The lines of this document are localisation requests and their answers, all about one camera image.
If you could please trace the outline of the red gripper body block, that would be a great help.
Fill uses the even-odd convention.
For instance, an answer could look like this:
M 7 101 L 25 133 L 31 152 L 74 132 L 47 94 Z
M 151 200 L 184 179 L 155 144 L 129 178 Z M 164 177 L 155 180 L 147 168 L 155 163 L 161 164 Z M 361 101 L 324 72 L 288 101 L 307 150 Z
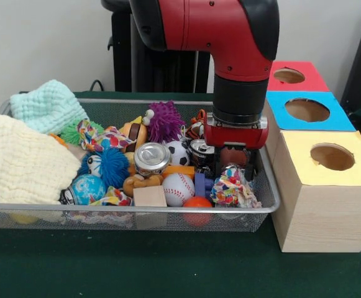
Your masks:
M 231 126 L 214 118 L 212 112 L 204 117 L 204 139 L 207 145 L 216 148 L 243 147 L 261 149 L 268 138 L 268 119 L 261 116 L 255 124 Z

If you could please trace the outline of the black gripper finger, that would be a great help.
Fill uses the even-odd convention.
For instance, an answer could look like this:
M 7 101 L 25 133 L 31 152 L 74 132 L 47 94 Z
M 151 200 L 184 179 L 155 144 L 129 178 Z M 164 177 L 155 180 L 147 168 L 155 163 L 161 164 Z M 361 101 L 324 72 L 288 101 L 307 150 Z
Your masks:
M 215 177 L 219 177 L 222 173 L 222 168 L 226 163 L 226 147 L 214 148 L 214 169 Z
M 245 164 L 245 178 L 248 182 L 250 182 L 253 180 L 255 175 L 256 151 L 246 149 L 245 155 L 247 157 L 247 162 Z

